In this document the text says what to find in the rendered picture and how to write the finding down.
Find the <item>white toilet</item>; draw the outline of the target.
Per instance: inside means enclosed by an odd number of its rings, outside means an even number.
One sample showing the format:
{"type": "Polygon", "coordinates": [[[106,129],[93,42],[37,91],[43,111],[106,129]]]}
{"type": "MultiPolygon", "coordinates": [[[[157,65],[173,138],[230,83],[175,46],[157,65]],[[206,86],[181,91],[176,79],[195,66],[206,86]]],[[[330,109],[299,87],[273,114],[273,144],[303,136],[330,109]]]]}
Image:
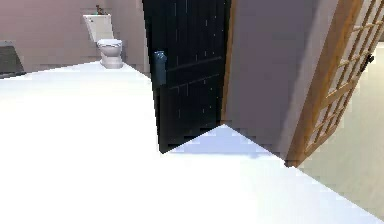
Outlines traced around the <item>white toilet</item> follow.
{"type": "Polygon", "coordinates": [[[100,64],[106,69],[120,69],[123,67],[121,58],[123,43],[113,34],[112,16],[84,15],[90,39],[98,47],[101,60],[100,64]]]}

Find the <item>black room door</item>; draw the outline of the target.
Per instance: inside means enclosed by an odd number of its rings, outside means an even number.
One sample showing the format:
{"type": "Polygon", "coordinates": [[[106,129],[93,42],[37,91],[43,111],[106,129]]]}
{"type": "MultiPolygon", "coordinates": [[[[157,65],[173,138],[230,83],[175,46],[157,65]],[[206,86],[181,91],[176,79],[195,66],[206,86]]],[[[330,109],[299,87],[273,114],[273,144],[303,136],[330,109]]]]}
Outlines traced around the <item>black room door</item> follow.
{"type": "Polygon", "coordinates": [[[159,151],[221,122],[231,0],[142,0],[159,151]],[[167,56],[158,85],[154,53],[167,56]]]}

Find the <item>wooden lattice room door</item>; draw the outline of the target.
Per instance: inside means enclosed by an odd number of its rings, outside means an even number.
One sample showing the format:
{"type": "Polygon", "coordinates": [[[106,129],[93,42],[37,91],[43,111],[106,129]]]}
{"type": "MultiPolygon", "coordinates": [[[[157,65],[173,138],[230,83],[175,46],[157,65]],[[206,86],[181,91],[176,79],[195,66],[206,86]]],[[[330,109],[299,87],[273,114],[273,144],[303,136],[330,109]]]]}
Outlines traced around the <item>wooden lattice room door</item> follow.
{"type": "Polygon", "coordinates": [[[384,0],[338,0],[286,166],[299,166],[335,132],[383,33],[384,0]]]}

